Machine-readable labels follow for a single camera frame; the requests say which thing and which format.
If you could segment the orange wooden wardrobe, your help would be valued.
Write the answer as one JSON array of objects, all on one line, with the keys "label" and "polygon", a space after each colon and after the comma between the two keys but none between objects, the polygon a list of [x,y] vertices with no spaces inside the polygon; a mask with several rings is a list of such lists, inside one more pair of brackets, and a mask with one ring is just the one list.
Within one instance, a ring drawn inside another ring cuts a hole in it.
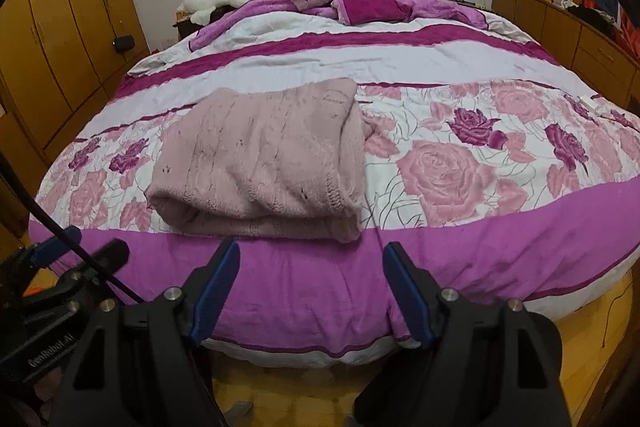
[{"label": "orange wooden wardrobe", "polygon": [[[136,46],[115,52],[116,36]],[[29,193],[149,48],[134,0],[6,0],[1,150]]]}]

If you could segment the pink knitted sweater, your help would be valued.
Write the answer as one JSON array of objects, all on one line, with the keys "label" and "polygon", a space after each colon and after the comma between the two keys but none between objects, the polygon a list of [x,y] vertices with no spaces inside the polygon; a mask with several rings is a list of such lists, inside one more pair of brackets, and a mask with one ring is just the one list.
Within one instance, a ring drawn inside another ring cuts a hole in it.
[{"label": "pink knitted sweater", "polygon": [[370,133],[357,90],[349,78],[216,90],[167,130],[146,199],[190,235],[355,242]]}]

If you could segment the crumpled purple blanket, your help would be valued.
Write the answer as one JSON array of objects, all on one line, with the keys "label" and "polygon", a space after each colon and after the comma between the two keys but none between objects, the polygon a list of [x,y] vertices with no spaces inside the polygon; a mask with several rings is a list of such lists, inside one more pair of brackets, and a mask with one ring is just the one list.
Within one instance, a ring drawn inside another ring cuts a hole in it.
[{"label": "crumpled purple blanket", "polygon": [[250,0],[194,34],[188,43],[189,50],[205,48],[241,20],[274,12],[330,18],[345,26],[436,18],[456,20],[476,29],[488,28],[488,21],[479,10],[450,0]]}]

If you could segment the low wooden side cabinet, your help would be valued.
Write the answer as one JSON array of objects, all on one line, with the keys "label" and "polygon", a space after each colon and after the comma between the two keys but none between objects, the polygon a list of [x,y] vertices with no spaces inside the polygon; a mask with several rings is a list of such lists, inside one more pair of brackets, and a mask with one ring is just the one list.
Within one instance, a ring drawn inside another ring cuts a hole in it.
[{"label": "low wooden side cabinet", "polygon": [[491,0],[491,9],[527,32],[590,88],[639,113],[639,62],[598,28],[546,0]]}]

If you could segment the black wardrobe door device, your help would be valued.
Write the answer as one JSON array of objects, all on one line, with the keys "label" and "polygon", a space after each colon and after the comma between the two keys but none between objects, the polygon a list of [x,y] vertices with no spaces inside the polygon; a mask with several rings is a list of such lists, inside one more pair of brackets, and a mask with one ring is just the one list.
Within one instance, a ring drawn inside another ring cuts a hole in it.
[{"label": "black wardrobe door device", "polygon": [[133,35],[116,36],[112,41],[113,48],[116,53],[124,55],[136,46],[136,40]]}]

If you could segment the floral pink white duvet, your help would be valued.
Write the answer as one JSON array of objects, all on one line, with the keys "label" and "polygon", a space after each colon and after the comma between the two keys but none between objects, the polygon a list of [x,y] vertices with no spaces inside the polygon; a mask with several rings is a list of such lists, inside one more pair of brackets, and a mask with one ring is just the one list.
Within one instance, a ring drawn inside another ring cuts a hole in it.
[{"label": "floral pink white duvet", "polygon": [[508,20],[352,25],[271,9],[128,72],[38,204],[151,299],[224,236],[241,268],[210,349],[274,366],[372,361],[409,329],[382,269],[552,320],[639,257],[639,121]]}]

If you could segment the white plush goose toy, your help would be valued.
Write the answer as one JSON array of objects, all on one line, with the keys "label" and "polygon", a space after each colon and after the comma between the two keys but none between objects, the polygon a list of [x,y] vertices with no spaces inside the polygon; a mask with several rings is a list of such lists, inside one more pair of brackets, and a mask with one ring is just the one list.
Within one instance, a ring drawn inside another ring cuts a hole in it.
[{"label": "white plush goose toy", "polygon": [[190,22],[206,26],[209,24],[213,12],[225,6],[237,9],[250,0],[183,0],[176,9],[176,21],[190,20]]}]

